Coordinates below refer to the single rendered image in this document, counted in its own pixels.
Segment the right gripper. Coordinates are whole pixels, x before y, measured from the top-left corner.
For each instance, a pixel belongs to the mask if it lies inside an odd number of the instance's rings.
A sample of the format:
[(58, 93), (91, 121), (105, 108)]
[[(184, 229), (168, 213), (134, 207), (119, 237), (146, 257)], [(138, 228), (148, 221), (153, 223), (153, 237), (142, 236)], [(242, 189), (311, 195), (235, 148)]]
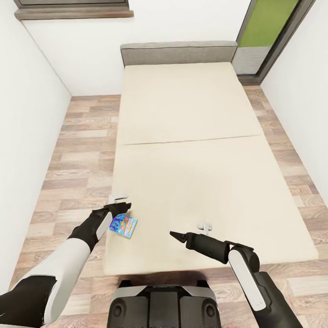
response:
[(199, 252), (211, 259), (211, 248), (213, 242), (216, 240), (215, 238), (203, 235), (203, 234), (196, 234), (196, 233), (176, 233), (173, 231), (170, 231), (170, 235), (172, 235), (174, 238), (179, 240), (182, 243), (186, 242), (186, 248), (190, 250), (195, 250), (196, 252)]

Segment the board game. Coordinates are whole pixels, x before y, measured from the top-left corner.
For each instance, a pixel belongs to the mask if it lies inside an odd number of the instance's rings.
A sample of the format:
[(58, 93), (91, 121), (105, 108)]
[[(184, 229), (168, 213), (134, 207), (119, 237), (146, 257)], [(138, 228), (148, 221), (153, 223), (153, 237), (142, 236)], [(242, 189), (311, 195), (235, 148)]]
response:
[(136, 218), (127, 216), (125, 214), (119, 214), (113, 218), (108, 229), (131, 238), (137, 222), (138, 219)]

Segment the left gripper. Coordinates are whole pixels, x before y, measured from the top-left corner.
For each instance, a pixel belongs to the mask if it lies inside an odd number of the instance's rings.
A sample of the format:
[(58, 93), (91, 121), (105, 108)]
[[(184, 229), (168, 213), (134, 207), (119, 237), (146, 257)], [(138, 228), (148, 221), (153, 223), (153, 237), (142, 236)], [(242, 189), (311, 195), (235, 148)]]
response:
[(132, 203), (127, 204), (126, 202), (121, 202), (121, 203), (112, 204), (112, 205), (108, 204), (107, 206), (112, 207), (115, 210), (115, 212), (116, 212), (115, 217), (116, 217), (119, 214), (127, 213), (127, 210), (131, 209), (131, 205), (132, 205)]

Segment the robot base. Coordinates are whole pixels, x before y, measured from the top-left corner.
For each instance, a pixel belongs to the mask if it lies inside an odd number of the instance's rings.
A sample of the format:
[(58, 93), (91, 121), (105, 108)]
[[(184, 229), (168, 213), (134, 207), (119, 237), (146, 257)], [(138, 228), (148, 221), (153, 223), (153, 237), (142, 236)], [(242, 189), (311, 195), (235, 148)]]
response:
[(138, 286), (124, 280), (113, 293), (107, 328), (221, 328), (214, 291), (198, 286)]

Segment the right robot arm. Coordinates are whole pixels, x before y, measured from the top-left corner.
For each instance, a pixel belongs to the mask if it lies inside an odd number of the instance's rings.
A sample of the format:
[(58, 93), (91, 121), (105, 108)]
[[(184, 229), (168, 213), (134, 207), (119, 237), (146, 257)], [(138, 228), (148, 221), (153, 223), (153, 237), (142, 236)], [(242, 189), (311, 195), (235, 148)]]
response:
[(208, 222), (198, 223), (197, 228), (197, 233), (170, 231), (170, 235), (186, 242), (190, 250), (223, 264), (230, 263), (259, 328), (303, 328), (269, 274), (259, 271), (260, 260), (254, 248), (209, 237), (212, 225)]

